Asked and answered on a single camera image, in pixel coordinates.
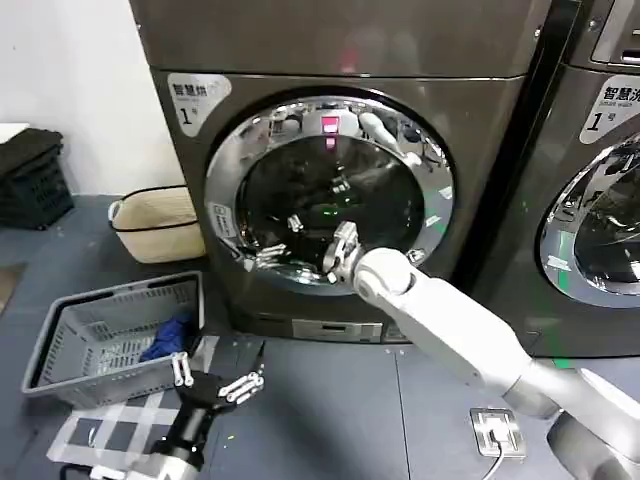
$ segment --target blue cloth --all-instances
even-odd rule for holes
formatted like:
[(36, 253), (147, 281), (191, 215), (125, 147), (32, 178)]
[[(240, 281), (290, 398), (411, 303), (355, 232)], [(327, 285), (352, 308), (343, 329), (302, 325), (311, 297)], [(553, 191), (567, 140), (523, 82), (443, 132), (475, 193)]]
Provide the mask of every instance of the blue cloth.
[(187, 327), (191, 322), (190, 313), (178, 313), (163, 323), (156, 332), (151, 346), (140, 355), (140, 362), (166, 357), (184, 351)]

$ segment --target wicker basket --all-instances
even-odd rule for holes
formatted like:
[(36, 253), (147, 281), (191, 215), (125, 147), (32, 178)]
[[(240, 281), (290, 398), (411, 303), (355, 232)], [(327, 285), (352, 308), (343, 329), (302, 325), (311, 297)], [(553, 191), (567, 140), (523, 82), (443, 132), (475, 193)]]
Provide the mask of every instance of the wicker basket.
[(183, 185), (130, 193), (109, 207), (109, 224), (141, 263), (203, 256), (202, 232)]

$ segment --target front-loading washing machine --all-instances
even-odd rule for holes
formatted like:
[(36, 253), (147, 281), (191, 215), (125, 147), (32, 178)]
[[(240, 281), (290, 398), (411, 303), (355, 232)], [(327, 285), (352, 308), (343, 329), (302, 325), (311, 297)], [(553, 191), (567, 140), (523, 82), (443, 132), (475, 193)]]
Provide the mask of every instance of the front-loading washing machine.
[(537, 355), (640, 354), (640, 5), (596, 1), (473, 295)]
[(548, 0), (132, 0), (244, 331), (402, 340), (322, 273), (340, 222), (448, 277)]

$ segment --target washing machine door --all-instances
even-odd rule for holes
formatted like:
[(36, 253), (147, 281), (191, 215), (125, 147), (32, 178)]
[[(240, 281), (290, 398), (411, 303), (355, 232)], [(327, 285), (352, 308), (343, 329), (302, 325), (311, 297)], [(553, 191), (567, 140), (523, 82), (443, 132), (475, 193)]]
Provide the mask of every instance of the washing machine door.
[(603, 150), (564, 189), (543, 225), (553, 285), (592, 305), (640, 307), (640, 135)]
[(451, 219), (445, 149), (415, 116), (385, 101), (314, 96), (279, 103), (231, 127), (215, 148), (205, 201), (218, 239), (251, 274), (289, 290), (352, 293), (322, 258), (337, 226), (367, 249), (421, 264)]

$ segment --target gray plastic basket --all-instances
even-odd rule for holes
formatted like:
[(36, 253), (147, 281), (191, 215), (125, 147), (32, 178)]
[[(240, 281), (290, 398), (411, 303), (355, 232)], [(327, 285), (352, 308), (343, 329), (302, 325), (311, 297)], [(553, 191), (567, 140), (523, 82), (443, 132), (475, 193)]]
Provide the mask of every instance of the gray plastic basket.
[(170, 388), (170, 357), (138, 359), (157, 328), (177, 313), (192, 313), (197, 342), (203, 310), (200, 272), (60, 298), (40, 331), (22, 391), (95, 408)]

